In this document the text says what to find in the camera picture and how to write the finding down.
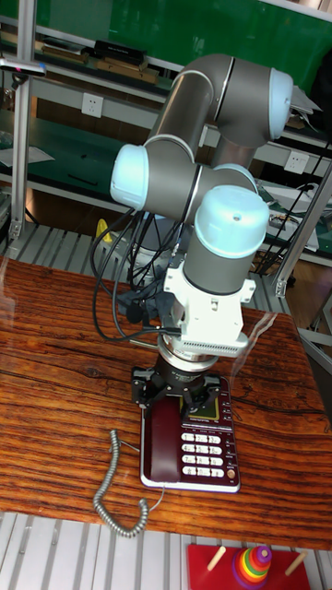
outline telephone button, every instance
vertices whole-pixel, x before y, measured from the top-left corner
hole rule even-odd
[[[183,461],[184,463],[195,463],[196,457],[194,454],[184,454]]]
[[[182,450],[185,453],[194,453],[195,452],[195,445],[194,444],[183,444]]]
[[[207,443],[208,442],[208,437],[206,434],[196,434],[195,435],[195,440],[197,443]]]
[[[195,476],[196,475],[196,468],[195,467],[184,467],[183,472],[186,476]]]
[[[210,446],[209,453],[210,454],[221,454],[221,449],[219,446]]]
[[[213,478],[223,478],[224,475],[225,474],[222,469],[211,469],[211,476]]]
[[[196,460],[198,465],[209,465],[208,457],[198,457]]]
[[[205,478],[209,478],[209,476],[210,476],[210,470],[207,469],[206,467],[198,467],[197,468],[197,475],[198,476],[204,476]]]
[[[214,465],[214,466],[222,466],[223,461],[222,461],[222,459],[219,459],[218,457],[211,457],[210,464]]]
[[[189,432],[184,432],[184,434],[181,435],[181,438],[183,441],[194,441],[195,440],[194,434],[189,434]]]
[[[202,453],[202,454],[208,454],[208,446],[205,446],[204,444],[197,444],[196,445],[196,452]]]
[[[209,436],[208,442],[212,444],[219,444],[221,443],[221,438],[219,436]]]

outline white wall socket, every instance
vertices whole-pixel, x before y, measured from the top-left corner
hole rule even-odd
[[[295,174],[302,174],[308,161],[309,154],[303,154],[301,151],[292,151],[284,166],[284,170],[294,172]]]
[[[95,94],[88,94],[87,92],[84,92],[81,111],[84,114],[89,114],[90,117],[98,117],[100,119],[101,118],[101,111],[102,111],[102,104],[103,104],[103,97],[96,96]]]

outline wood grain surface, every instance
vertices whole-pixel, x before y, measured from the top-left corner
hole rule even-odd
[[[157,355],[97,335],[92,277],[2,262],[0,510],[97,523],[92,498],[110,462],[109,431],[139,446],[131,368]],[[103,293],[98,309],[115,336]],[[248,335],[263,316],[244,310]],[[332,549],[332,431],[291,318],[274,319],[235,378],[233,361],[216,367],[231,380],[241,490],[166,490],[148,528]],[[105,504],[130,526],[142,496],[151,506],[160,492],[142,486],[138,453],[122,446]]]

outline red telephone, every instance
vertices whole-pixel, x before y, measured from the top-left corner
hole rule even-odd
[[[181,420],[181,397],[166,395],[142,414],[140,476],[149,487],[236,492],[240,488],[230,388]]]

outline wooden peg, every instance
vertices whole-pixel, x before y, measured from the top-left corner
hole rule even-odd
[[[219,547],[217,553],[213,556],[212,560],[210,561],[207,569],[209,572],[212,572],[213,568],[216,567],[219,560],[221,560],[223,554],[226,552],[226,547]]]
[[[290,567],[287,568],[287,570],[285,571],[285,575],[291,575],[291,573],[293,573],[294,570],[296,570],[296,568],[300,565],[300,563],[302,563],[302,561],[306,558],[307,555],[308,551],[303,551],[302,553],[300,553],[300,555],[297,556],[293,563],[290,564]]]

